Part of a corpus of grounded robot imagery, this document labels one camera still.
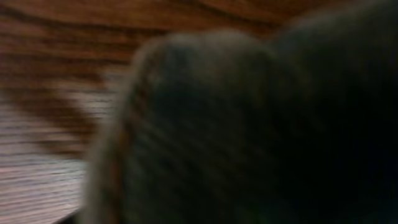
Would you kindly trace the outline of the blue denim jeans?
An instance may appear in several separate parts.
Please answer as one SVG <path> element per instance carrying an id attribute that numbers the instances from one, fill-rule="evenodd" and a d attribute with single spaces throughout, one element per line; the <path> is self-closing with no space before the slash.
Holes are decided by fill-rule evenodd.
<path id="1" fill-rule="evenodd" d="M 79 223 L 396 223 L 397 2 L 140 48 Z"/>

